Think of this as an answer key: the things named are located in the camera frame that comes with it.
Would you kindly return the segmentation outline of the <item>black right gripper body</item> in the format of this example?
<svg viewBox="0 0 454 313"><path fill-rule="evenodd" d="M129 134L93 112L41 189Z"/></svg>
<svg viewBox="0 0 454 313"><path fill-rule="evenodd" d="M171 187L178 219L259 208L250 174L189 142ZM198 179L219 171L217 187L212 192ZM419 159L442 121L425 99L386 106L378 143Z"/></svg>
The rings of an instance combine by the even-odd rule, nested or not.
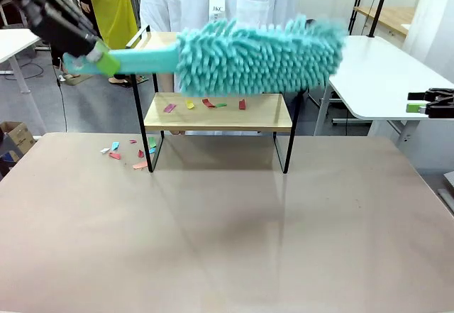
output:
<svg viewBox="0 0 454 313"><path fill-rule="evenodd" d="M453 118L453 89L430 88L425 92L428 102L425 114L430 119Z"/></svg>

